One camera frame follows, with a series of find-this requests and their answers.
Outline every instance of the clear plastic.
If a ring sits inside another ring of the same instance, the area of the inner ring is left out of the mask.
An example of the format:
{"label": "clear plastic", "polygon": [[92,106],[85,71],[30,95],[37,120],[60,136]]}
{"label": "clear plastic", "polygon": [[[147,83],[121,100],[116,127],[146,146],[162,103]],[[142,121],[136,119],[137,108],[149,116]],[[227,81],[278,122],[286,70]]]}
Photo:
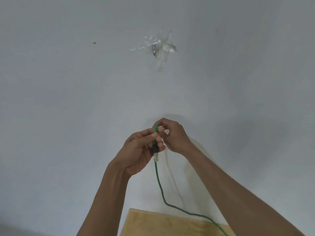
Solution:
{"label": "clear plastic", "polygon": [[167,36],[163,38],[162,33],[157,33],[156,36],[145,37],[144,42],[138,45],[138,48],[133,48],[130,51],[139,51],[140,53],[151,54],[155,57],[153,67],[157,71],[162,71],[167,61],[168,54],[175,52],[176,47],[171,42],[172,32],[169,31]]}

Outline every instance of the green wire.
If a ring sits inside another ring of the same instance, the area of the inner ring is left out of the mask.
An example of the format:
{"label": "green wire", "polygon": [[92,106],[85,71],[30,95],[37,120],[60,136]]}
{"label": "green wire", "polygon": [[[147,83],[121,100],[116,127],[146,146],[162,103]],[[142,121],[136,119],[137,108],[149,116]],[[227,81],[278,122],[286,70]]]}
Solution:
{"label": "green wire", "polygon": [[[155,126],[155,128],[154,128],[154,132],[157,131],[157,128],[158,128],[158,124],[156,124],[156,126]],[[158,179],[158,185],[159,185],[160,190],[161,190],[161,193],[162,193],[162,198],[163,198],[164,203],[165,203],[167,206],[172,207],[172,208],[177,209],[177,210],[180,210],[180,211],[182,211],[182,212],[184,212],[184,213],[186,213],[186,214],[188,214],[188,215],[194,215],[194,216],[199,216],[199,217],[206,218],[206,219],[210,220],[215,226],[217,226],[217,227],[219,228],[219,230],[222,231],[222,233],[224,234],[224,236],[228,236],[228,234],[221,228],[221,226],[220,226],[218,223],[214,222],[213,219],[211,219],[211,218],[209,218],[209,217],[207,217],[207,216],[205,216],[205,215],[190,213],[190,212],[188,212],[188,211],[186,211],[186,210],[183,210],[183,209],[181,209],[181,208],[179,208],[179,207],[177,207],[177,206],[173,206],[173,205],[167,203],[166,200],[165,200],[165,197],[164,197],[164,193],[163,193],[163,189],[162,189],[161,183],[160,183],[160,178],[159,178],[159,176],[158,176],[157,163],[156,163],[155,160],[154,160],[154,165],[155,165],[155,172],[156,172],[157,179]]]}

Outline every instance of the left hand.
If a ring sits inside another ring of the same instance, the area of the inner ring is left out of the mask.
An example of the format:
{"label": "left hand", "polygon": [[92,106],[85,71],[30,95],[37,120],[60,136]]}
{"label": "left hand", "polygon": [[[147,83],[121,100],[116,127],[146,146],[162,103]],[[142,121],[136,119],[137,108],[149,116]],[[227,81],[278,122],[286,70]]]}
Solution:
{"label": "left hand", "polygon": [[[158,128],[158,132],[163,132],[163,127]],[[150,148],[156,140],[160,151],[165,150],[162,138],[149,128],[133,133],[118,152],[113,162],[118,163],[129,177],[140,172],[152,158]]]}

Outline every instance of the forearm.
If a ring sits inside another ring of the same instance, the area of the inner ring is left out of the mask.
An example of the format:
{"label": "forearm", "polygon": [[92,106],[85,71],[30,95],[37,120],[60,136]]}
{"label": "forearm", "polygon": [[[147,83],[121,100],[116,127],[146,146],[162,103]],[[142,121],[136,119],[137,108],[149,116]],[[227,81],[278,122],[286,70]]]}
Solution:
{"label": "forearm", "polygon": [[77,236],[116,236],[129,177],[115,163],[104,173],[91,209]]}
{"label": "forearm", "polygon": [[302,236],[273,208],[237,183],[197,147],[184,153],[237,236]]}

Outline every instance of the wooden board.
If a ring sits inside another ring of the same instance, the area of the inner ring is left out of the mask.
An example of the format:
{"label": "wooden board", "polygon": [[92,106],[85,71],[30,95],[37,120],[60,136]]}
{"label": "wooden board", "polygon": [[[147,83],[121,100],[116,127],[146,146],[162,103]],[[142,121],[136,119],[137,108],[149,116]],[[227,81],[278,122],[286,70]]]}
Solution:
{"label": "wooden board", "polygon": [[[235,236],[228,225],[220,225]],[[129,209],[120,236],[224,236],[210,222]]]}

